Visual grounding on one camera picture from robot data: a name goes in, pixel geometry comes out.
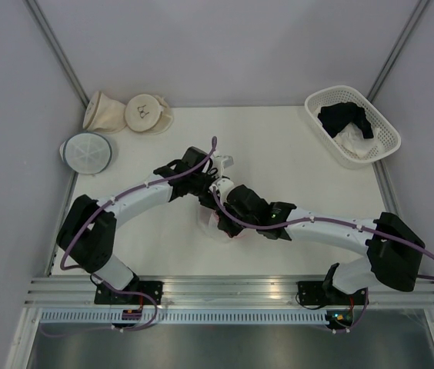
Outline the pink-trimmed mesh laundry bag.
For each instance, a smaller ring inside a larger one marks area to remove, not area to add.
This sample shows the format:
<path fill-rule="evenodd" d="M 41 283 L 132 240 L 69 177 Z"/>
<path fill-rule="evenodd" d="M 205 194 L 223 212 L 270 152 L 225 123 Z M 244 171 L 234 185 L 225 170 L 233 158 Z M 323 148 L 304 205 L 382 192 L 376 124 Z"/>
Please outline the pink-trimmed mesh laundry bag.
<path fill-rule="evenodd" d="M 224 231 L 218 229 L 219 216 L 216 211 L 205 208 L 201 205 L 197 210 L 197 225 L 199 229 L 208 237 L 220 243 L 229 243 L 243 238 L 247 238 L 246 232 L 241 232 L 237 236 L 231 238 Z"/>

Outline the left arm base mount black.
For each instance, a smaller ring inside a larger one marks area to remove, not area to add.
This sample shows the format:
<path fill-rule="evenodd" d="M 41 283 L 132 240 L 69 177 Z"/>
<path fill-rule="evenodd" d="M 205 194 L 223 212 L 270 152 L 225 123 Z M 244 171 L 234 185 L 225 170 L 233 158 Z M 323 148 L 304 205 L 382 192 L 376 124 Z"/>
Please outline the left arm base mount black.
<path fill-rule="evenodd" d="M 140 281 L 137 285 L 130 285 L 129 291 L 136 291 L 137 294 L 127 294 L 127 291 L 114 292 L 105 284 L 100 284 L 96 288 L 94 304 L 98 305 L 149 305 L 152 302 L 149 297 L 161 304 L 163 295 L 162 281 Z"/>

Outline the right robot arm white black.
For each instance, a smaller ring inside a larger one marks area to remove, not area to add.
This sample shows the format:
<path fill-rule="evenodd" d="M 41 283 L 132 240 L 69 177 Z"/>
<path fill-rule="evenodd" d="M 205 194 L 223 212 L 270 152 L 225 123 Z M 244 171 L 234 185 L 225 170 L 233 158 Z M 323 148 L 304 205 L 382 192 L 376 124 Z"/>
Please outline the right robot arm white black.
<path fill-rule="evenodd" d="M 349 294 L 377 285 L 411 292 L 416 285 L 425 245 L 396 214 L 383 212 L 375 219 L 349 220 L 297 207 L 268 203 L 245 185 L 222 196 L 212 192 L 219 229 L 233 238 L 248 228 L 270 240 L 311 241 L 356 253 L 358 259 L 335 263 L 322 282 L 322 295 L 338 304 Z"/>

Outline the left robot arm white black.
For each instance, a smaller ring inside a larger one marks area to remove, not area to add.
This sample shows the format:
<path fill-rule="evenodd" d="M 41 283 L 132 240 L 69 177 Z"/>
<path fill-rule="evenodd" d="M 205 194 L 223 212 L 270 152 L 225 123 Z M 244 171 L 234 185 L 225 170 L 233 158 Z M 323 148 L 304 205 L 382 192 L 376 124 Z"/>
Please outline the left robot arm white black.
<path fill-rule="evenodd" d="M 121 304 L 139 295 L 139 277 L 114 254 L 116 231 L 156 206 L 187 194 L 203 196 L 216 179 L 215 151 L 188 148 L 181 159 L 156 168 L 147 179 L 118 194 L 94 199 L 77 197 L 64 220 L 56 244 L 64 251 L 63 271 L 80 268 L 111 289 Z"/>

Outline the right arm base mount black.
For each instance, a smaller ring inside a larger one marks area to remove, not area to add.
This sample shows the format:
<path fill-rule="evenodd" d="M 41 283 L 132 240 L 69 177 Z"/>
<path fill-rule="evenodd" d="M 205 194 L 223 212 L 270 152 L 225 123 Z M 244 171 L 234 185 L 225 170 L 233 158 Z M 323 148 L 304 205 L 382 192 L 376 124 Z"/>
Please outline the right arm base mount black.
<path fill-rule="evenodd" d="M 298 281 L 296 302 L 309 310 L 340 306 L 362 306 L 366 302 L 366 292 L 361 289 L 354 294 L 345 294 L 335 288 L 325 291 L 321 281 Z"/>

